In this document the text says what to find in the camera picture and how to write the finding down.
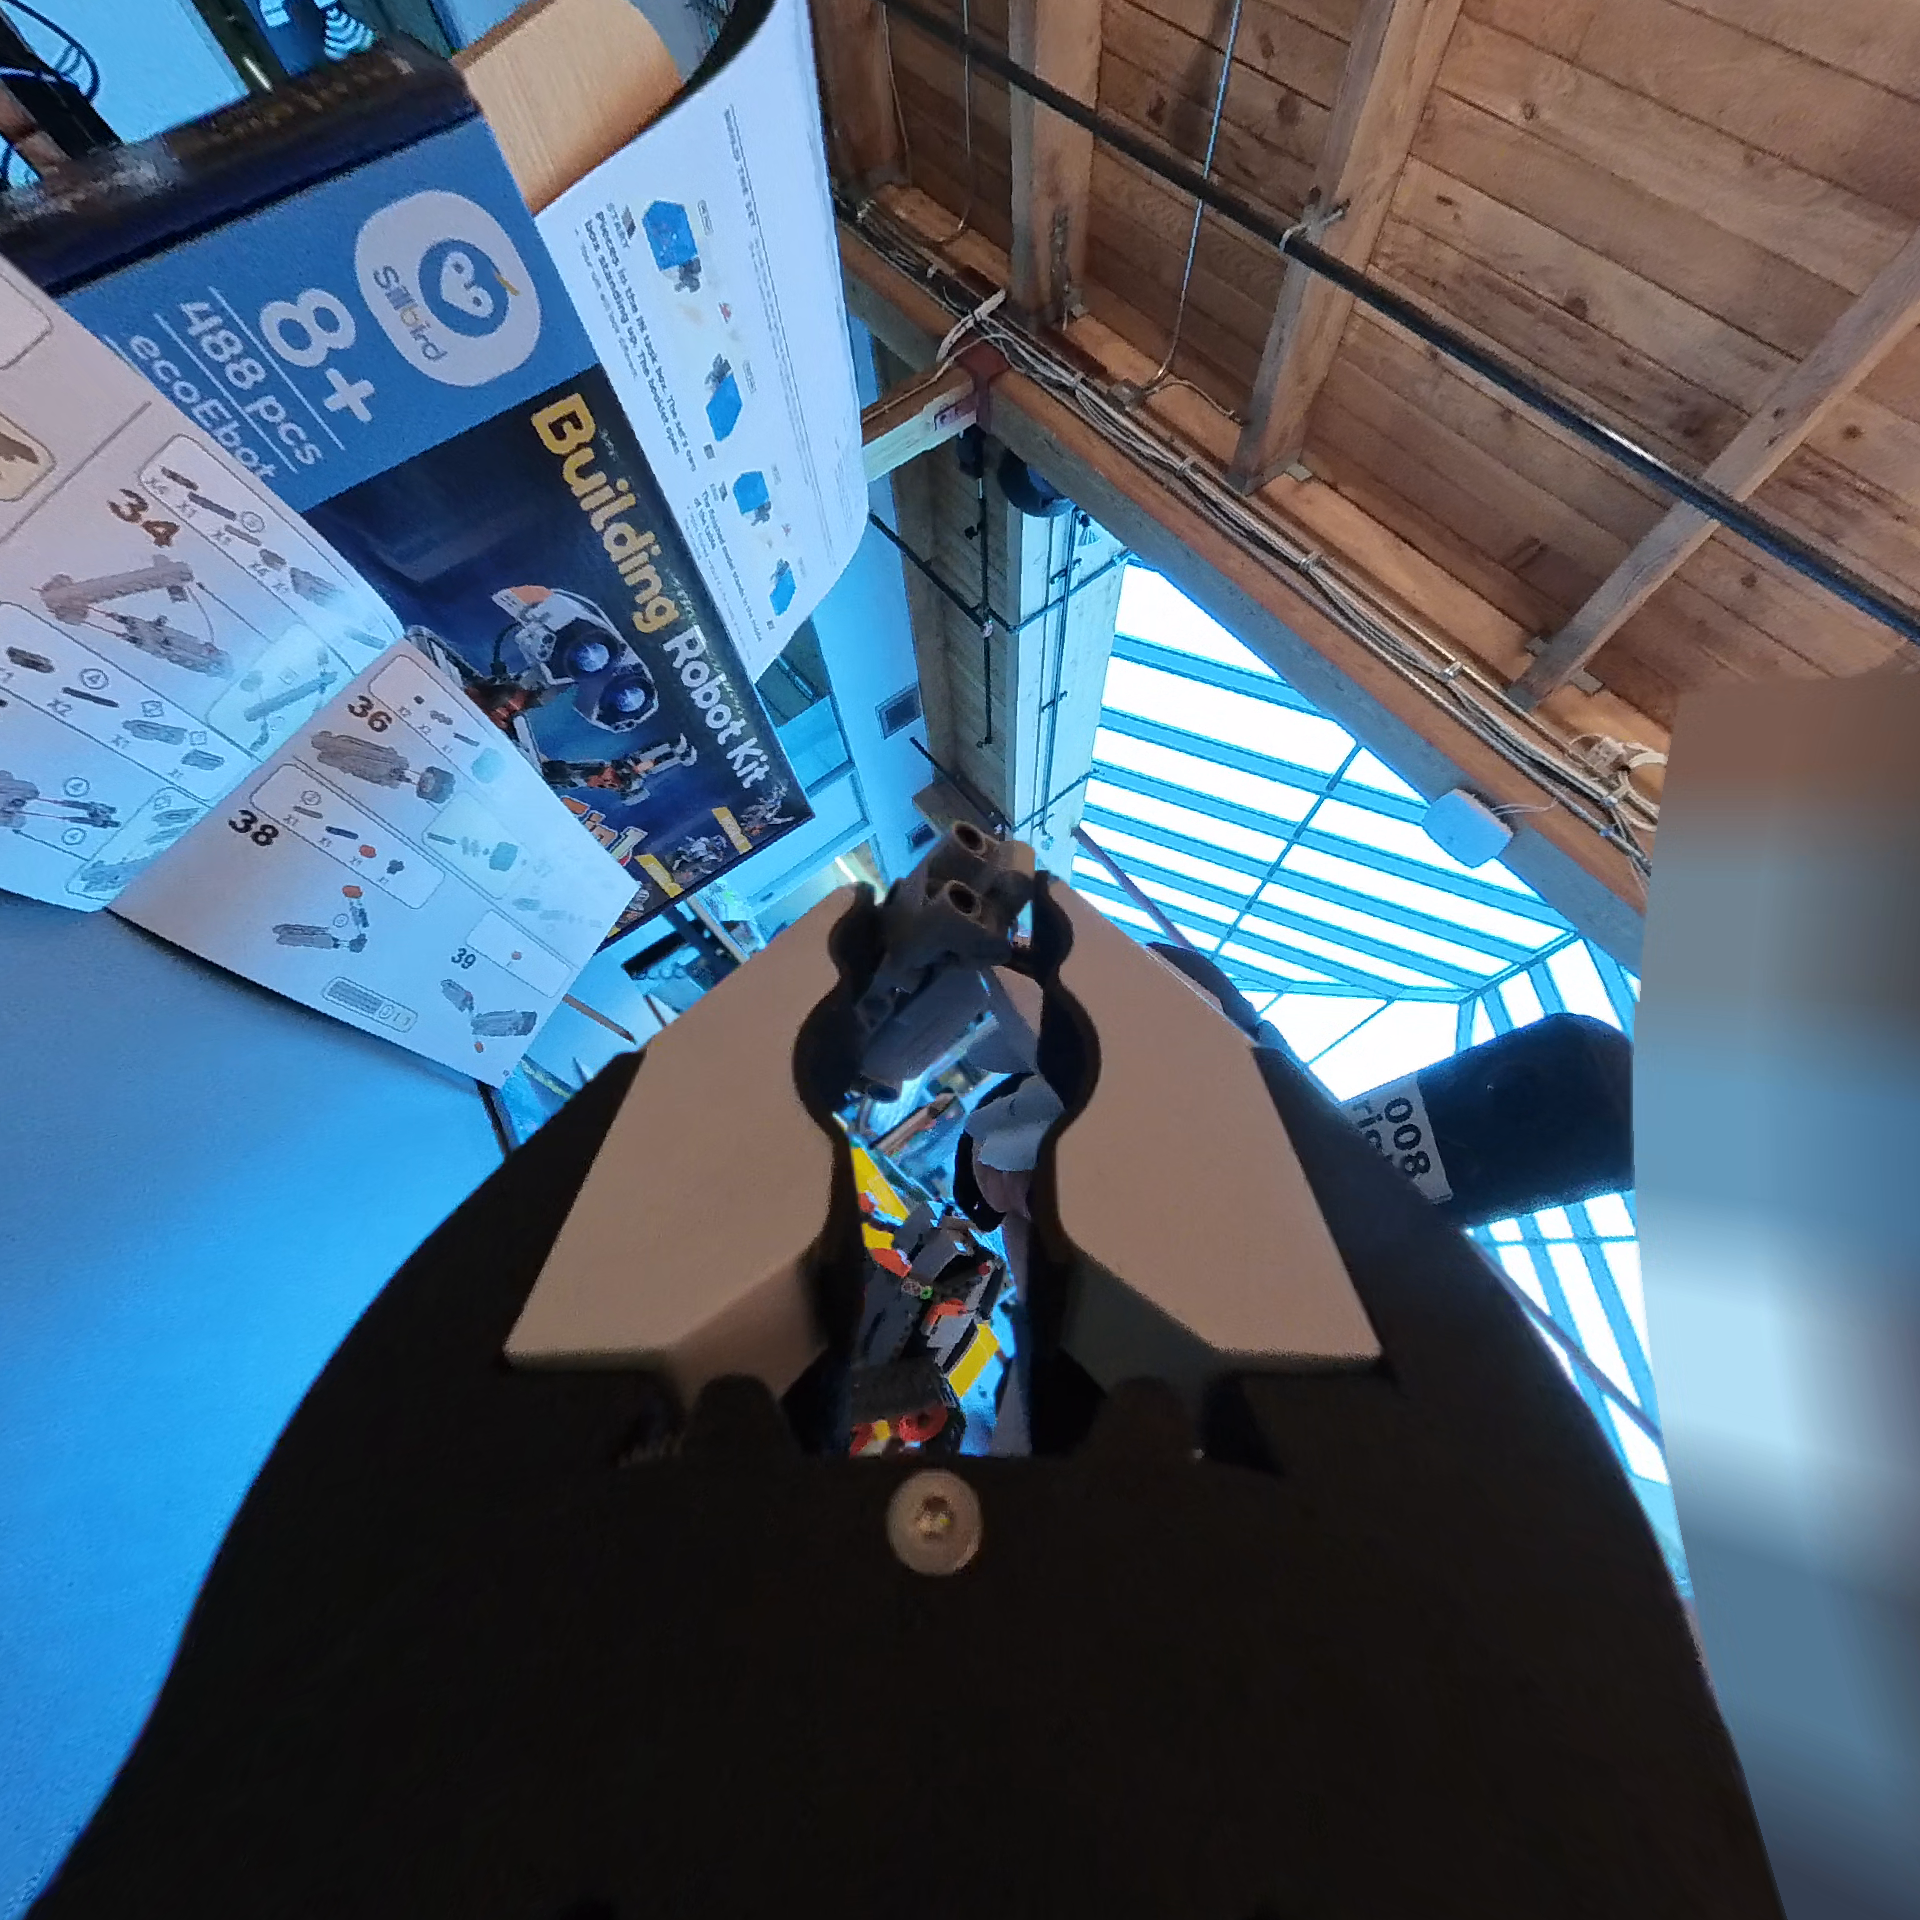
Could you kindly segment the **black ceiling rail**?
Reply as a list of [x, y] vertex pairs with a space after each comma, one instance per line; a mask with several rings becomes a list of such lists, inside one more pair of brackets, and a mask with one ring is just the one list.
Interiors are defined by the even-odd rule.
[[1837, 557], [1792, 533], [1780, 520], [1734, 501], [1722, 487], [1712, 487], [1700, 475], [1670, 467], [1664, 456], [1596, 419], [1578, 399], [1553, 384], [1542, 384], [1494, 348], [1477, 346], [1426, 307], [1405, 299], [1366, 271], [1338, 261], [1326, 247], [1315, 244], [1305, 235], [1305, 223], [1281, 227], [1274, 215], [1267, 215], [1249, 199], [1229, 192], [1229, 188], [1220, 182], [1213, 182], [1208, 174], [1196, 171], [1184, 160], [1164, 154], [1124, 123], [1076, 102], [1068, 91], [1044, 82], [1037, 74], [1019, 67], [1019, 62], [995, 50], [988, 42], [965, 32], [949, 18], [934, 16], [923, 7], [907, 3], [888, 3], [884, 8], [890, 16], [899, 16], [916, 32], [933, 37], [961, 56], [992, 74], [1013, 94], [1061, 115], [1070, 125], [1091, 132], [1097, 144], [1124, 155], [1126, 160], [1141, 164], [1147, 174], [1188, 195], [1196, 206], [1220, 215], [1229, 223], [1251, 234], [1256, 240], [1275, 248], [1285, 261], [1305, 267], [1317, 279], [1353, 298], [1380, 320], [1394, 322], [1417, 343], [1440, 350], [1440, 355], [1449, 360], [1492, 384], [1501, 395], [1522, 402], [1542, 421], [1565, 429], [1574, 440], [1596, 447], [1602, 456], [1669, 494], [1670, 501], [1705, 515], [1705, 518], [1715, 525], [1728, 531], [1746, 544], [1753, 544], [1777, 563], [1787, 565], [1787, 570], [1796, 571], [1801, 579], [1825, 591], [1832, 591], [1849, 608], [1876, 620], [1904, 639], [1918, 639], [1918, 612], [1906, 602], [1875, 587], [1856, 570], [1842, 565]]

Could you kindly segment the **blue robot kit box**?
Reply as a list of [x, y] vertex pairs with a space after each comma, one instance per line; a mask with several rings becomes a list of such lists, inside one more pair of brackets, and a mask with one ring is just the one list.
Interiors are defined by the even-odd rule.
[[5, 195], [5, 258], [432, 644], [633, 877], [813, 818], [461, 75], [387, 38]]

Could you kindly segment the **black round speaker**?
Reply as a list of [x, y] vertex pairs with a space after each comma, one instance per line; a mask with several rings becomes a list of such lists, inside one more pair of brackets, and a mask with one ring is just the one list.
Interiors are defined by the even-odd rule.
[[1057, 520], [1076, 512], [1073, 499], [1058, 491], [1036, 467], [1022, 459], [1011, 447], [992, 440], [973, 422], [954, 446], [961, 471], [979, 483], [995, 480], [1004, 499], [1019, 510], [1022, 517]]

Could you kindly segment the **wooden chair back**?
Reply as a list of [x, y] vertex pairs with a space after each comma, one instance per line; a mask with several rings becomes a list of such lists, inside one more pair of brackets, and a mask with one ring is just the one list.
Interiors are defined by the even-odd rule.
[[516, 7], [452, 64], [533, 213], [632, 144], [681, 90], [632, 3]]

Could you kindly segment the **white instruction booklet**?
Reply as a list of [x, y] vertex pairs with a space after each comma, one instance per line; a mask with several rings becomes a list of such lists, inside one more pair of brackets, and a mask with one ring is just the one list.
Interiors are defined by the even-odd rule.
[[348, 563], [2, 270], [5, 891], [500, 1087], [633, 893]]

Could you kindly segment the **grey and orange robot model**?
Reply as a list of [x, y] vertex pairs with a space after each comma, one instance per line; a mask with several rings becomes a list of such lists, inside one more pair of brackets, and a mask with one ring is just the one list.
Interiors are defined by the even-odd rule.
[[853, 1456], [961, 1452], [966, 1395], [1001, 1358], [1001, 1280], [1001, 1260], [954, 1210], [918, 1205], [883, 1230], [850, 1355]]

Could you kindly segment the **grey brick assembly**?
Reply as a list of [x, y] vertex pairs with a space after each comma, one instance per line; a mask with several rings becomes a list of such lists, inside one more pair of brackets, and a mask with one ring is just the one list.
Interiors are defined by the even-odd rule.
[[1034, 901], [1037, 860], [1019, 838], [956, 822], [880, 906], [880, 959], [856, 998], [856, 1083], [899, 1096], [985, 1032], [1001, 970]]

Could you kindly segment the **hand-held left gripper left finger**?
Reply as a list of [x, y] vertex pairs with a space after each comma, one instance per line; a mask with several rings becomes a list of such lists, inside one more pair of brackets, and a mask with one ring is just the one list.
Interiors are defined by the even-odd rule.
[[850, 1452], [872, 1264], [836, 1115], [880, 948], [873, 890], [836, 890], [642, 1052], [508, 1363], [642, 1371], [684, 1408], [750, 1375], [808, 1452]]

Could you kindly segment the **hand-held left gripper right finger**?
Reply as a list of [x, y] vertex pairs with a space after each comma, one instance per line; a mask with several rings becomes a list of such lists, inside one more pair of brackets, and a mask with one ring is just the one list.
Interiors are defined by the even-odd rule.
[[1269, 1085], [1204, 982], [1066, 883], [1036, 899], [1046, 1124], [1032, 1195], [1026, 1428], [1068, 1456], [1126, 1386], [1192, 1447], [1288, 1459], [1282, 1431], [1382, 1389], [1382, 1342]]

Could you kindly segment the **yellow plastic bin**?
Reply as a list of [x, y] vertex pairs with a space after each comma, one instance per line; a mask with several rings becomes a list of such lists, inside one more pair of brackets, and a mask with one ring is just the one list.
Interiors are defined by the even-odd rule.
[[888, 1158], [856, 1144], [853, 1166], [869, 1260], [856, 1365], [929, 1359], [962, 1399], [1001, 1359], [992, 1309], [1004, 1264], [961, 1210]]

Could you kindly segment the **skylight window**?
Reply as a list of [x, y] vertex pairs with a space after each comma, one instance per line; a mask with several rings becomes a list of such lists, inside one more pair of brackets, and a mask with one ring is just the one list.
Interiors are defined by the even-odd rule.
[[1641, 984], [1157, 571], [1120, 575], [1073, 877], [1157, 907], [1340, 1095], [1548, 1015], [1632, 1028]]

